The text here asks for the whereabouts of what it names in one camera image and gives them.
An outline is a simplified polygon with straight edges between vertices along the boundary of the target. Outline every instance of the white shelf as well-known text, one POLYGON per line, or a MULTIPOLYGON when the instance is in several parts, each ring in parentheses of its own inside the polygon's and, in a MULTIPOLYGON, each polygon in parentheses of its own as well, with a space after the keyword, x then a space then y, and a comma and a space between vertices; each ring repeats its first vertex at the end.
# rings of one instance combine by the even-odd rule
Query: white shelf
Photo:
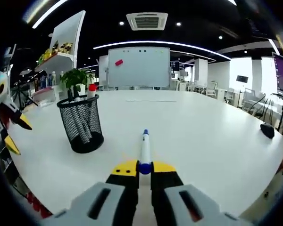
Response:
POLYGON ((36 72, 41 70, 46 71, 46 73, 56 72, 57 77, 60 75, 61 71, 67 72, 74 67, 74 56, 67 53, 60 53, 51 56, 49 59, 45 60, 42 64, 35 68, 36 72))

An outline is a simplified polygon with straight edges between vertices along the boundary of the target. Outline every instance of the black pen holder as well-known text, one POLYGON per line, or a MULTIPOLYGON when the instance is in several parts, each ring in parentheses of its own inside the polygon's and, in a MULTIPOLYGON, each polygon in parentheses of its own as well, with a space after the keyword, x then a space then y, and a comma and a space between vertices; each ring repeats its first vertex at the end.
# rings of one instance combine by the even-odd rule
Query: black pen holder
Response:
POLYGON ((99 95, 87 99, 79 96, 57 103, 71 148, 77 153, 89 153, 98 149, 104 142, 97 100, 99 95))

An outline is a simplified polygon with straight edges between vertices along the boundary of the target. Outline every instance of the black mouse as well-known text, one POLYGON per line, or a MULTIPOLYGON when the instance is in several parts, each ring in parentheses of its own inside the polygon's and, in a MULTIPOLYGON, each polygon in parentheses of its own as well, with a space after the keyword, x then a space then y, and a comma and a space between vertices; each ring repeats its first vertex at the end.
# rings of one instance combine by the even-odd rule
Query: black mouse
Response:
POLYGON ((263 123, 260 125, 260 128, 265 136, 268 138, 273 138, 275 136, 275 129, 273 128, 272 125, 263 123))

